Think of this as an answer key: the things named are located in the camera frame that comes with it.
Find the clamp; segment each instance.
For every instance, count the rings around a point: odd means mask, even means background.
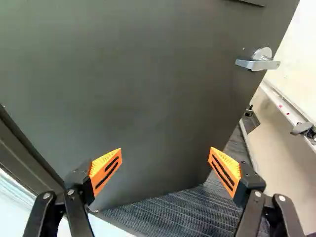
[[[116,149],[70,172],[63,192],[48,191],[38,195],[23,237],[57,237],[64,215],[72,236],[93,237],[86,206],[94,201],[121,164],[121,150]]]
[[[245,161],[239,163],[214,147],[208,161],[234,203],[243,208],[236,237],[256,237],[262,217],[271,237],[304,237],[293,201],[281,194],[265,195],[266,182]]]

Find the white wall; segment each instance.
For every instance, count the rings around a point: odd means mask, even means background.
[[[259,88],[251,103],[261,125],[248,135],[266,194],[289,196],[305,234],[316,232],[316,154]]]
[[[311,121],[316,122],[316,0],[300,0],[275,59],[277,70],[265,79],[294,102]]]

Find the screw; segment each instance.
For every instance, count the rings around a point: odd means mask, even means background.
[[[74,192],[75,192],[75,190],[69,189],[68,192],[67,192],[67,194],[68,194],[68,195],[72,195],[72,194],[74,194]]]
[[[44,194],[43,199],[48,199],[49,197],[50,197],[50,193],[46,193]]]
[[[257,197],[261,197],[261,193],[260,193],[259,191],[255,191],[255,195],[256,195]]]
[[[285,201],[285,196],[280,195],[280,196],[278,196],[278,198],[279,198],[281,201]]]

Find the floor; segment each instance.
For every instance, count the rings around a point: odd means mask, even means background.
[[[250,163],[239,126],[224,152]],[[198,187],[105,210],[98,216],[137,236],[232,237],[241,209],[234,205],[216,174],[211,172]],[[268,236],[265,222],[258,236]]]

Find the door handle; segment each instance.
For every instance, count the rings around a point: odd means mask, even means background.
[[[280,66],[281,62],[273,60],[272,50],[269,47],[262,47],[257,49],[251,57],[251,60],[237,59],[235,64],[255,72],[262,70],[275,70]]]

